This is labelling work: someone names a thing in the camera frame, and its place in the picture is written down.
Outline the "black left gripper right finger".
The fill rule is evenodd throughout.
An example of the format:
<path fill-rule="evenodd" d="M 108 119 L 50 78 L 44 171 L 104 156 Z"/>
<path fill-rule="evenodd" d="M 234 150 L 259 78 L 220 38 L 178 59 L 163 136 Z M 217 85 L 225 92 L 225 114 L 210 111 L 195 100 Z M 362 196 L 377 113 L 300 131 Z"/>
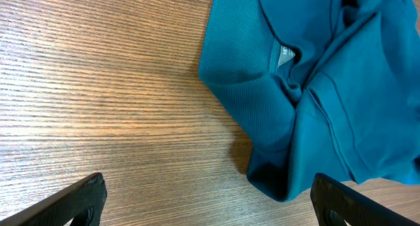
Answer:
<path fill-rule="evenodd" d="M 319 226 L 419 226 L 322 173 L 315 175 L 310 199 Z"/>

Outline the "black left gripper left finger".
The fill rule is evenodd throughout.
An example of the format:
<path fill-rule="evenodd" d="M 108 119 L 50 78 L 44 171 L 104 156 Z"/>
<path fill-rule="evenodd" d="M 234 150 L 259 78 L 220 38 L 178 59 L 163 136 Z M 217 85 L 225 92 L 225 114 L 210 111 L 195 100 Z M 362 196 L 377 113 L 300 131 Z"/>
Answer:
<path fill-rule="evenodd" d="M 48 198 L 1 221 L 1 226 L 99 226 L 107 190 L 101 173 L 92 173 Z"/>

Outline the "blue polo shirt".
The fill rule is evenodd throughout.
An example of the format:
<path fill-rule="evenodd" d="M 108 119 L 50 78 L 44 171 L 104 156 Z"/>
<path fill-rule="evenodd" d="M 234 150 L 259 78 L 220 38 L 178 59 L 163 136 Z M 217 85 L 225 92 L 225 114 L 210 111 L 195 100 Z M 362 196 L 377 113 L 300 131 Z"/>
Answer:
<path fill-rule="evenodd" d="M 249 182 L 418 184 L 416 21 L 412 0 L 213 0 L 199 77 L 251 139 Z"/>

